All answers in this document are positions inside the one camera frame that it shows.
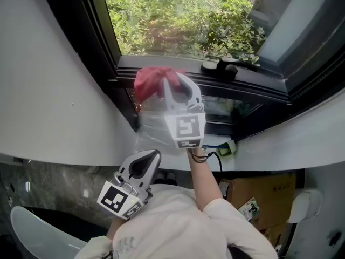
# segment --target white toilet lid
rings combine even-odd
[[[12,208],[11,223],[21,243],[38,259],[73,259],[86,245],[21,206]]]

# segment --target green shrub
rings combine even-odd
[[[218,59],[255,64],[265,41],[246,0],[106,0],[123,54]]]

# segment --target red rag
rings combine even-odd
[[[141,104],[155,93],[162,97],[160,85],[164,78],[167,78],[172,87],[179,87],[180,82],[176,72],[185,73],[184,70],[174,70],[170,66],[146,66],[140,69],[134,81],[134,93],[137,101]]]

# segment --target floor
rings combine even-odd
[[[108,228],[113,215],[97,204],[106,180],[118,167],[72,166],[24,160],[22,166],[0,164],[0,224],[13,236],[24,258],[31,258],[14,235],[14,206],[53,209]],[[187,171],[175,171],[179,186],[192,188]]]

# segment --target sticker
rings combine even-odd
[[[127,212],[125,212],[122,216],[129,218],[131,217],[135,212],[137,212],[140,208],[142,207],[142,204],[140,204],[139,202],[137,202],[136,204],[133,205],[133,207],[128,210]]]
[[[248,200],[244,205],[242,205],[238,211],[246,218],[247,221],[250,221],[259,211],[259,207],[257,205],[257,201],[255,197],[252,197]]]
[[[229,184],[227,182],[221,181],[219,183],[219,189],[222,192],[223,196],[226,196],[227,188],[229,187]]]
[[[111,211],[118,213],[125,203],[128,195],[110,186],[107,193],[101,199],[100,203],[108,207]]]
[[[200,139],[177,141],[179,148],[192,148],[200,146]]]
[[[177,138],[200,137],[198,115],[177,117],[176,136]]]

